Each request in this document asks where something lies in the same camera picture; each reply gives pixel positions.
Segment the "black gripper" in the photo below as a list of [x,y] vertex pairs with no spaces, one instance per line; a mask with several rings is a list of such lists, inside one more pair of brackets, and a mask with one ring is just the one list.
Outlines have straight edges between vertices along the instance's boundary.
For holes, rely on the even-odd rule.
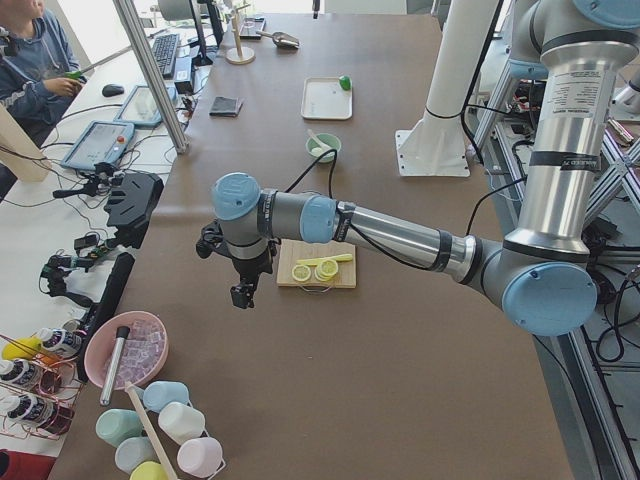
[[253,308],[254,295],[262,273],[273,273],[273,259],[270,252],[262,252],[252,259],[232,259],[239,274],[240,283],[230,288],[232,304],[237,308]]

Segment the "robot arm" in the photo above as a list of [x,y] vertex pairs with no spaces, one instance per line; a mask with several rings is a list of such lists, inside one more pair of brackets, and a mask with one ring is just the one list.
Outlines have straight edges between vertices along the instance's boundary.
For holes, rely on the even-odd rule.
[[[214,143],[226,159],[211,189],[215,221],[207,232],[240,276],[233,305],[218,310],[219,333],[256,338],[319,318],[273,293],[263,311],[253,308],[258,278],[287,239],[357,244],[414,272],[447,274],[535,334],[563,334],[589,318],[596,290],[580,232],[615,72],[636,55],[638,32],[614,29],[578,1],[522,1],[518,9],[517,48],[541,57],[549,84],[521,223],[500,242],[450,233],[461,223],[469,173],[452,113],[491,31],[490,5],[454,2],[447,31],[415,15],[284,15],[280,23],[302,35],[300,54],[268,54],[243,73],[220,70],[209,93],[237,93],[249,104]],[[311,81],[336,86],[341,73],[355,75],[358,93],[340,93],[348,108],[337,121],[349,156],[335,183],[372,207],[317,190],[262,188],[298,165],[293,142]]]

